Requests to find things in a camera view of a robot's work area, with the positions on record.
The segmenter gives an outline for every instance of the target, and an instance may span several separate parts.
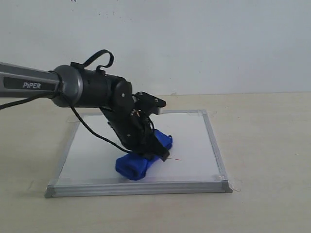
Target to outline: blue object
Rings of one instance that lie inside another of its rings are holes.
[[[172,136],[166,136],[159,130],[155,130],[155,136],[166,149],[172,148]],[[158,159],[159,157],[155,156],[153,160],[148,161],[135,153],[129,153],[116,160],[115,169],[122,176],[138,181],[146,176],[148,168]]]

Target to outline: black strap loop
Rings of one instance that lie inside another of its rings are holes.
[[[99,58],[100,56],[102,56],[102,55],[104,55],[106,53],[109,53],[109,55],[110,55],[109,62],[108,62],[107,65],[101,66],[101,67],[109,68],[109,67],[112,66],[112,64],[113,64],[113,62],[115,60],[115,57],[108,50],[100,50],[100,51],[98,51],[97,53],[92,55],[89,59],[87,59],[83,64],[76,63],[76,62],[71,62],[70,65],[72,67],[75,67],[75,68],[78,68],[78,69],[84,69],[84,68],[88,67],[90,64],[92,64],[97,58]]]

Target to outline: beige tabletop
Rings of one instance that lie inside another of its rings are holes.
[[[310,232],[311,93],[163,98],[207,109],[232,194],[44,199],[75,118],[35,100],[0,112],[0,232]]]

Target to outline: white wall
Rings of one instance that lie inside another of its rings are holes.
[[[108,49],[107,72],[134,91],[311,91],[310,9],[309,0],[0,0],[0,61],[48,70]]]

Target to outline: robotic arm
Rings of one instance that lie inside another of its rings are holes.
[[[110,55],[107,65],[86,69],[106,53]],[[148,160],[156,155],[165,161],[169,151],[154,135],[149,115],[158,115],[166,102],[145,92],[133,95],[130,82],[102,70],[113,61],[111,52],[101,50],[83,64],[71,62],[70,66],[61,65],[49,72],[0,63],[0,98],[41,96],[73,110],[99,108],[125,148]]]

